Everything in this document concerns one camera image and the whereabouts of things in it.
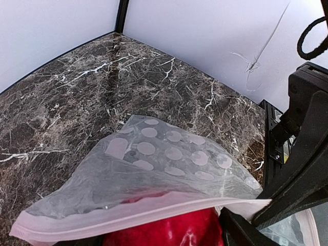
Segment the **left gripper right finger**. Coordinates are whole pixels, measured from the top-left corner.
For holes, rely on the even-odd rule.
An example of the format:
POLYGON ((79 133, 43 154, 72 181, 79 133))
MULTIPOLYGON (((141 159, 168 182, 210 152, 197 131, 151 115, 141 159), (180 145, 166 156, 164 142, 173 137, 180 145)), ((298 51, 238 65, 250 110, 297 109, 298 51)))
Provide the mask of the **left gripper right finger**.
POLYGON ((257 227, 327 202, 327 93, 313 94, 285 166, 259 199, 271 202, 253 217, 257 227))

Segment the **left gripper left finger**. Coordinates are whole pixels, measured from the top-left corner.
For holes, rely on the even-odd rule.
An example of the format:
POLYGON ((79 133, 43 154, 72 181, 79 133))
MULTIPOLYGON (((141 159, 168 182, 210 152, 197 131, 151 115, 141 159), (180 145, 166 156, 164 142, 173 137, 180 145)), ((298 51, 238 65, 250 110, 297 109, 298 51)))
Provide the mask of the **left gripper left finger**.
POLYGON ((222 208, 219 216, 224 245, 241 246, 279 246, 264 236, 241 215, 222 208))

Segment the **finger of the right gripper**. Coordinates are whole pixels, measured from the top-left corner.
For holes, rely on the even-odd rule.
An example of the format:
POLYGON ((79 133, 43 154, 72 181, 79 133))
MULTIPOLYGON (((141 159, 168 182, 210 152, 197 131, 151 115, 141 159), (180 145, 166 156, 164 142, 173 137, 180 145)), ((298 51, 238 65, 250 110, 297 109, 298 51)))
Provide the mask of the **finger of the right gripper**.
POLYGON ((289 138, 299 134, 312 95, 318 91, 327 92, 327 68, 314 63, 304 63, 289 76, 289 108, 278 123, 281 135, 289 138))

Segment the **dark red toy fruit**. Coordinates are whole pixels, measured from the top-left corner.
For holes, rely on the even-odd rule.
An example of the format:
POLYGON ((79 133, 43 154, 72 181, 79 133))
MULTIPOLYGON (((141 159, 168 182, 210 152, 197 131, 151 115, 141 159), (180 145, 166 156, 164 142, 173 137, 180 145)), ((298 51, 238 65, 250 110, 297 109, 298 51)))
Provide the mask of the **dark red toy fruit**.
POLYGON ((103 245, 224 245, 215 208, 108 233, 103 245))

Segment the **clear dotted zip top bag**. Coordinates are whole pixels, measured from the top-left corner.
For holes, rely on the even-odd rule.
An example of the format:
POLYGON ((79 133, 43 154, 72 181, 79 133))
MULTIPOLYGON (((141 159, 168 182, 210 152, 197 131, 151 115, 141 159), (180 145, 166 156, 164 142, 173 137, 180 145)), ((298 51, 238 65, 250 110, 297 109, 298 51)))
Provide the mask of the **clear dotted zip top bag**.
POLYGON ((251 220, 258 181, 216 142, 133 115, 101 139, 61 188, 20 213, 10 235, 31 245, 99 236, 220 209, 251 220))

